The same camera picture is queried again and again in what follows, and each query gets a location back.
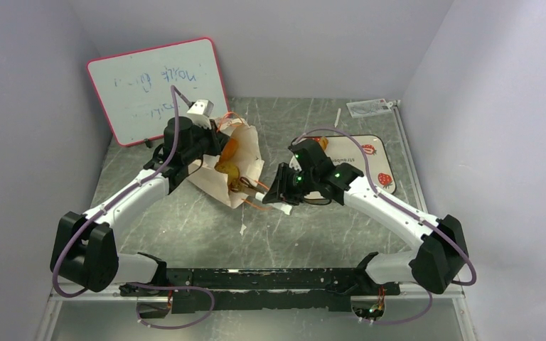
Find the yellow fake bread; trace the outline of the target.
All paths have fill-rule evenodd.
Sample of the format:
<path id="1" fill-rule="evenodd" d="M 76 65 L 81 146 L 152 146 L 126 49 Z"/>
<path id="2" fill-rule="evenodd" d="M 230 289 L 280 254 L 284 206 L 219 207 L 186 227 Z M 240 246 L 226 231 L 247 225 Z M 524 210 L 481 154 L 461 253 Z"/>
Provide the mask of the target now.
<path id="1" fill-rule="evenodd" d="M 232 161 L 238 149 L 239 142 L 234 138 L 230 138 L 222 150 L 219 161 L 215 164 L 217 172 L 227 175 L 226 182 L 229 190 L 237 187 L 240 178 L 240 170 Z"/>

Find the paper bag with orange handles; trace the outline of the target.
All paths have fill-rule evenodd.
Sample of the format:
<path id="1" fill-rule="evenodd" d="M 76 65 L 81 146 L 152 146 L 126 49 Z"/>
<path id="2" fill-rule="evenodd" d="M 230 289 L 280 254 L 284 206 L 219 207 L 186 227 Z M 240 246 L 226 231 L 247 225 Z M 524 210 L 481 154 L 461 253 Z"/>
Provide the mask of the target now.
<path id="1" fill-rule="evenodd" d="M 215 130 L 230 140 L 220 156 L 204 156 L 189 165 L 188 181 L 235 209 L 256 197 L 264 160 L 257 128 L 234 112 L 215 120 Z"/>

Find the metal serving tongs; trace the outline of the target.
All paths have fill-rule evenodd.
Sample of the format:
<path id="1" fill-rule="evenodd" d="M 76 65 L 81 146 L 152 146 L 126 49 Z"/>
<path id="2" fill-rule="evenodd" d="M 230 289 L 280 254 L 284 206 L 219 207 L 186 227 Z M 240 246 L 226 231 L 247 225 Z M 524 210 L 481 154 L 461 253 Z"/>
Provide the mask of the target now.
<path id="1" fill-rule="evenodd" d="M 283 212 L 285 215 L 290 216 L 292 211 L 292 206 L 285 203 L 264 203 L 264 196 L 267 194 L 268 187 L 263 185 L 257 180 L 250 180 L 245 176 L 240 176 L 236 180 L 232 180 L 230 183 L 230 190 L 234 193 L 244 193 L 249 198 L 256 200 L 256 204 L 251 202 L 248 199 L 244 199 L 244 202 L 249 205 L 259 209 L 259 210 L 271 210 L 276 209 L 280 212 Z"/>

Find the strawberry print tray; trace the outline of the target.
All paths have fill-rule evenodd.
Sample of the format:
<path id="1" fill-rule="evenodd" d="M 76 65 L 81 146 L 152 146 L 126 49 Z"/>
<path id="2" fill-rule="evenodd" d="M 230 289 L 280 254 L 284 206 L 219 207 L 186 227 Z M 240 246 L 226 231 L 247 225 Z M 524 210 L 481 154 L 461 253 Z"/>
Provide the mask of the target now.
<path id="1" fill-rule="evenodd" d="M 375 135 L 353 135 L 353 140 L 345 136 L 326 136 L 329 140 L 327 149 L 324 151 L 335 165 L 340 163 L 349 163 L 357 169 L 365 172 L 365 166 L 369 165 L 370 177 L 373 183 L 381 190 L 389 194 L 396 191 L 396 180 L 390 167 L 385 147 L 381 138 Z M 301 168 L 293 156 L 289 165 L 300 171 Z M 311 192 L 305 198 L 305 201 L 322 200 L 328 201 L 319 195 L 318 192 Z"/>

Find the orange fake bread piece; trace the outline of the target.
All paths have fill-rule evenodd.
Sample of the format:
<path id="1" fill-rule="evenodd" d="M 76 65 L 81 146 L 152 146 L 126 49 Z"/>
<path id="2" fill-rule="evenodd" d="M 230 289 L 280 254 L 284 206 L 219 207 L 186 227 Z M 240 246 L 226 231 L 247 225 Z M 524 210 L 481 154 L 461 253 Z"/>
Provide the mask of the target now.
<path id="1" fill-rule="evenodd" d="M 329 144 L 329 140 L 326 136 L 317 136 L 313 137 L 313 140 L 318 143 L 318 145 L 325 151 Z"/>

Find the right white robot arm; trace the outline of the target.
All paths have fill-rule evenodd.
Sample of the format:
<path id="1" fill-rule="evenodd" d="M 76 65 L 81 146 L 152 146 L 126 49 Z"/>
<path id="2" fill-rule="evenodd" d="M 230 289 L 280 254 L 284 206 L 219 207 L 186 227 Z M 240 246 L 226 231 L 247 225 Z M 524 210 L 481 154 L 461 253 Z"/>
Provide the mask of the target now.
<path id="1" fill-rule="evenodd" d="M 349 163 L 334 164 L 312 139 L 291 145 L 299 168 L 280 163 L 262 203 L 299 205 L 312 192 L 381 222 L 400 237 L 409 251 L 374 253 L 362 260 L 355 285 L 364 294 L 386 283 L 411 282 L 442 294 L 466 264 L 461 223 L 451 215 L 438 218 L 397 199 L 369 181 Z"/>

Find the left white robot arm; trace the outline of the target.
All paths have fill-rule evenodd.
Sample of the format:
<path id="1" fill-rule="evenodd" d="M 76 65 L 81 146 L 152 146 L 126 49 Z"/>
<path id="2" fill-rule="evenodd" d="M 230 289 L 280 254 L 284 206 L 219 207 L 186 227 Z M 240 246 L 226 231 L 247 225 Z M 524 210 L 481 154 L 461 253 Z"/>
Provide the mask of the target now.
<path id="1" fill-rule="evenodd" d="M 163 143 L 135 179 L 102 204 L 60 218 L 50 260 L 56 292 L 69 296 L 58 285 L 65 279 L 79 285 L 82 292 L 139 283 L 150 295 L 163 293 L 169 283 L 166 262 L 142 252 L 121 253 L 116 236 L 188 178 L 190 164 L 220 156 L 229 140 L 212 119 L 204 127 L 188 117 L 170 119 Z"/>

